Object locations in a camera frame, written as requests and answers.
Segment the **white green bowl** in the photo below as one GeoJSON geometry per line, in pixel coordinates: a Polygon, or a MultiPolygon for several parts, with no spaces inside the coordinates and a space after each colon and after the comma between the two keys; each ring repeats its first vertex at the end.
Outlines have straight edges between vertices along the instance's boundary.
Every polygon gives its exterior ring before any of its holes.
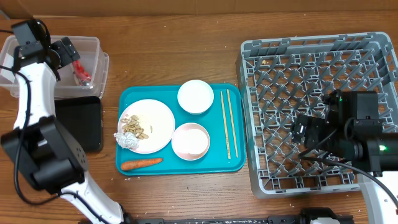
{"type": "Polygon", "coordinates": [[[214,91],[202,80],[190,80],[179,88],[177,101],[186,112],[202,114],[213,104],[214,91]]]}

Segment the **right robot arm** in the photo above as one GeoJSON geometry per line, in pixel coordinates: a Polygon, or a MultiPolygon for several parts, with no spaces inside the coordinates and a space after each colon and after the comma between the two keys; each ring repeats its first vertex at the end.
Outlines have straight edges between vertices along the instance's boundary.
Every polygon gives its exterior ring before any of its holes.
{"type": "Polygon", "coordinates": [[[299,159],[344,167],[358,176],[370,223],[397,223],[397,133],[383,130],[375,91],[335,90],[323,97],[324,118],[300,114],[292,142],[299,159]]]}

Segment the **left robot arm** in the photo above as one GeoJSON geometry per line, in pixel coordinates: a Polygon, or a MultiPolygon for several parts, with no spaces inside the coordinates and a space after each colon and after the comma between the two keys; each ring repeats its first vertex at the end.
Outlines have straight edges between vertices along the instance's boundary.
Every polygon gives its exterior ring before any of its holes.
{"type": "Polygon", "coordinates": [[[1,146],[14,163],[19,198],[33,206],[62,198],[92,223],[132,223],[131,215],[94,181],[83,148],[55,115],[58,69],[80,58],[73,44],[67,37],[52,42],[39,19],[11,29],[19,43],[9,68],[19,85],[19,110],[1,146]]]}

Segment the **wooden chopstick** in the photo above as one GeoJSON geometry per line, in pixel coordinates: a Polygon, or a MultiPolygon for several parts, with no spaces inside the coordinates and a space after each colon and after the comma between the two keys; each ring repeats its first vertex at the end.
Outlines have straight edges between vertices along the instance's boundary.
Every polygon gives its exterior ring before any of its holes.
{"type": "Polygon", "coordinates": [[[229,136],[228,136],[228,125],[226,122],[226,111],[225,111],[225,105],[224,105],[224,98],[223,98],[223,91],[220,91],[220,98],[221,98],[221,108],[222,108],[222,114],[223,114],[223,123],[224,123],[224,134],[226,138],[226,148],[227,148],[227,155],[228,159],[231,159],[231,152],[230,152],[230,146],[229,146],[229,136]]]}
{"type": "Polygon", "coordinates": [[[239,158],[238,146],[237,146],[237,141],[236,141],[236,132],[235,132],[235,127],[234,127],[233,110],[232,110],[232,105],[231,105],[231,97],[230,97],[229,89],[227,89],[226,92],[227,92],[227,98],[228,98],[229,113],[230,113],[230,118],[231,118],[231,127],[232,127],[232,131],[233,131],[234,148],[235,148],[236,158],[239,158]]]}

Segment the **red snack wrapper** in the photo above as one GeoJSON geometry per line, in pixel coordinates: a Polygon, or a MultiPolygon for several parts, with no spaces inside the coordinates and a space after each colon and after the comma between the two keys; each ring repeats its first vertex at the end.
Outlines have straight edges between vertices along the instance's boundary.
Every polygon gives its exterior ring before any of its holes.
{"type": "Polygon", "coordinates": [[[88,86],[91,83],[91,75],[84,69],[79,60],[74,61],[72,65],[76,82],[81,86],[88,86]]]}

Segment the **pink bowl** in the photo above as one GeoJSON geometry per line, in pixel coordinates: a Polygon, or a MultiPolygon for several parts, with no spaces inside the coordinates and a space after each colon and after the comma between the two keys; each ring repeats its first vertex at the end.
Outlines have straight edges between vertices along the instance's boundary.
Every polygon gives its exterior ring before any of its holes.
{"type": "Polygon", "coordinates": [[[197,123],[180,125],[171,138],[174,153],[185,161],[202,158],[208,152],[210,142],[208,131],[197,123]]]}

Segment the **foil ball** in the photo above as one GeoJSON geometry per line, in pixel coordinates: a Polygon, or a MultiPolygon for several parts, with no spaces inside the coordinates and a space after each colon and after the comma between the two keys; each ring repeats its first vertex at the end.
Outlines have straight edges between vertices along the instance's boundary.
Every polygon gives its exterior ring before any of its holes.
{"type": "Polygon", "coordinates": [[[136,149],[139,147],[139,140],[133,133],[114,133],[117,144],[124,149],[136,149]]]}

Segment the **white dinner plate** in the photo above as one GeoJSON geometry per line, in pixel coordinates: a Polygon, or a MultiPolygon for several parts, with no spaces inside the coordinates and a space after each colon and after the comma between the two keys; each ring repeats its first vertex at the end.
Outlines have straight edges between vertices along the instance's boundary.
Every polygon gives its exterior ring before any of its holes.
{"type": "Polygon", "coordinates": [[[175,118],[171,109],[164,103],[144,99],[129,105],[122,113],[118,121],[117,133],[124,133],[121,129],[121,119],[126,116],[145,114],[152,118],[153,132],[148,139],[139,139],[139,147],[129,149],[138,154],[151,154],[164,148],[175,131],[175,118]]]}

